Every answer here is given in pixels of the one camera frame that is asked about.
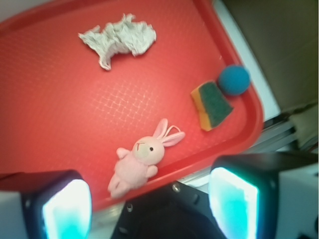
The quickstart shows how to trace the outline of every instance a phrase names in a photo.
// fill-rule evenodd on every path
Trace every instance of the blue ball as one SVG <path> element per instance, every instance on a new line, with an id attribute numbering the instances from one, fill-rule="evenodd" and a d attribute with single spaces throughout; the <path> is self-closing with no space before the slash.
<path id="1" fill-rule="evenodd" d="M 218 85 L 224 94 L 241 95 L 250 85 L 249 73 L 242 66 L 228 66 L 220 74 Z"/>

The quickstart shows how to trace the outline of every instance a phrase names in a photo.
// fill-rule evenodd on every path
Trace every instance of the sponge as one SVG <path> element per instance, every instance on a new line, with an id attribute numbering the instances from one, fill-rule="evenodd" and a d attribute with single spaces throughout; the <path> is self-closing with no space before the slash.
<path id="1" fill-rule="evenodd" d="M 210 131 L 219 126 L 233 111 L 214 82 L 207 82 L 191 92 L 199 112 L 200 126 Z"/>

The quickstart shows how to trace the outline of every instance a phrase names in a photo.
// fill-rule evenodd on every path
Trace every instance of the crumpled tissue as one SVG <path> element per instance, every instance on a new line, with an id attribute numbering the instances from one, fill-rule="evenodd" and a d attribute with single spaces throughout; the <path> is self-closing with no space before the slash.
<path id="1" fill-rule="evenodd" d="M 111 70 L 111 57 L 117 53 L 130 53 L 134 56 L 145 53 L 156 41 L 156 32 L 146 22 L 132 22 L 135 16 L 124 14 L 121 21 L 107 23 L 100 33 L 97 25 L 79 37 L 100 56 L 100 66 Z"/>

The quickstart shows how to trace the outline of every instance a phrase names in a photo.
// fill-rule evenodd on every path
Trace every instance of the bunny leg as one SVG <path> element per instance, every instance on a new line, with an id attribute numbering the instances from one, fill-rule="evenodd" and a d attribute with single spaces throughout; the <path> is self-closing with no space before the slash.
<path id="1" fill-rule="evenodd" d="M 127 182 L 121 181 L 121 182 L 119 182 L 117 187 L 111 191 L 111 197 L 112 198 L 121 198 L 125 194 L 127 194 L 130 189 L 131 189 L 131 187 Z"/>
<path id="2" fill-rule="evenodd" d="M 121 179 L 119 178 L 118 175 L 114 174 L 113 177 L 111 178 L 111 181 L 108 186 L 108 191 L 111 192 L 115 190 L 120 183 Z"/>

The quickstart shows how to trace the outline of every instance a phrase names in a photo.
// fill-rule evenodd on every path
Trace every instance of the white plastic part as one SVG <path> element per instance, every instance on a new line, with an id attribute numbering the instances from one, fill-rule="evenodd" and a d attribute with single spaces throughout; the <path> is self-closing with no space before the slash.
<path id="1" fill-rule="evenodd" d="M 279 174 L 279 207 L 276 238 L 318 238 L 318 164 Z"/>
<path id="2" fill-rule="evenodd" d="M 19 192 L 0 191 L 0 238 L 28 238 Z"/>

